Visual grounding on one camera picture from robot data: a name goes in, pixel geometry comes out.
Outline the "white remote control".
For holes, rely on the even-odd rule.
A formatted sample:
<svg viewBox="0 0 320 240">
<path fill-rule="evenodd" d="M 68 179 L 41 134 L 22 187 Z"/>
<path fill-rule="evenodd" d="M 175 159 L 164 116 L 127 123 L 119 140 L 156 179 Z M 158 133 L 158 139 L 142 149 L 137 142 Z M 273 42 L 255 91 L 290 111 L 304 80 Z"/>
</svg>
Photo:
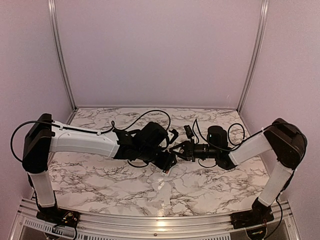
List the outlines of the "white remote control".
<svg viewBox="0 0 320 240">
<path fill-rule="evenodd" d="M 168 170 L 164 170 L 164 171 L 161 172 L 161 175 L 164 176 L 164 177 L 169 177 L 171 172 L 172 172 L 172 170 L 173 170 L 173 167 L 171 167 Z"/>
</svg>

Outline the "white battery cover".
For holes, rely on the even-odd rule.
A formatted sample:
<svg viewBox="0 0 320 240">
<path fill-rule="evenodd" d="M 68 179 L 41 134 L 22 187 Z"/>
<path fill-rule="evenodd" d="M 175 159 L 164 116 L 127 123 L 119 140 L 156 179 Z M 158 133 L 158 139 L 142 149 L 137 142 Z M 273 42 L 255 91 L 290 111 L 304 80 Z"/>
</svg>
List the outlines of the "white battery cover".
<svg viewBox="0 0 320 240">
<path fill-rule="evenodd" d="M 170 205 L 170 196 L 171 196 L 171 192 L 170 191 L 165 191 L 163 193 L 163 202 L 165 205 Z"/>
</svg>

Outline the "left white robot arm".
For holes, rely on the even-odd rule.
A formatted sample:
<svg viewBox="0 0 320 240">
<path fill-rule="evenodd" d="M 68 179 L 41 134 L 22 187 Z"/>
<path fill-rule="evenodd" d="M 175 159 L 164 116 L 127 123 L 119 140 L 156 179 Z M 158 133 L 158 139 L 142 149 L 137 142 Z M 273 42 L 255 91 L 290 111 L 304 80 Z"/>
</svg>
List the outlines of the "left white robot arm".
<svg viewBox="0 0 320 240">
<path fill-rule="evenodd" d="M 131 131 L 115 127 L 94 130 L 54 121 L 51 114 L 44 113 L 38 120 L 24 122 L 13 131 L 10 137 L 11 151 L 14 151 L 16 133 L 26 125 L 32 127 L 24 137 L 22 157 L 17 157 L 15 152 L 12 155 L 21 162 L 35 191 L 39 207 L 53 223 L 60 222 L 64 215 L 62 209 L 57 207 L 48 173 L 50 153 L 94 154 L 128 162 L 141 160 L 146 165 L 153 164 L 165 173 L 177 163 L 175 155 L 167 148 L 178 138 L 179 133 L 153 121 L 142 129 Z"/>
</svg>

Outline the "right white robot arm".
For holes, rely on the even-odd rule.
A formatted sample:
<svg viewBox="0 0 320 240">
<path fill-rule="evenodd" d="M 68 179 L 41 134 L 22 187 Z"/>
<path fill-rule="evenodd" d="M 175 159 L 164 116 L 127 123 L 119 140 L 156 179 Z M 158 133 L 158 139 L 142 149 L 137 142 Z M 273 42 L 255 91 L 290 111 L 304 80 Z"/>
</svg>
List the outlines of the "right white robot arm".
<svg viewBox="0 0 320 240">
<path fill-rule="evenodd" d="M 308 145 L 302 131 L 282 118 L 240 143 L 231 143 L 229 132 L 218 125 L 210 126 L 206 136 L 194 133 L 188 125 L 185 132 L 188 139 L 169 151 L 186 161 L 213 159 L 221 169 L 232 170 L 257 156 L 272 154 L 275 157 L 269 179 L 247 214 L 252 224 L 260 223 L 267 216 L 267 208 L 288 187 Z"/>
</svg>

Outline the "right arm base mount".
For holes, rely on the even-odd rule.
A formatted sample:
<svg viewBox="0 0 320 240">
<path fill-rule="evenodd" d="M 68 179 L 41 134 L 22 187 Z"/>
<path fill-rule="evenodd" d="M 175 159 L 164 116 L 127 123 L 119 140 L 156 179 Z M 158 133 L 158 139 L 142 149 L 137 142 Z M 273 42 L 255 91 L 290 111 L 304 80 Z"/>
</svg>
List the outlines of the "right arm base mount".
<svg viewBox="0 0 320 240">
<path fill-rule="evenodd" d="M 246 210 L 232 213 L 230 219 L 234 229 L 241 229 L 265 224 L 275 218 L 271 210 L 267 210 L 264 215 L 255 210 Z"/>
</svg>

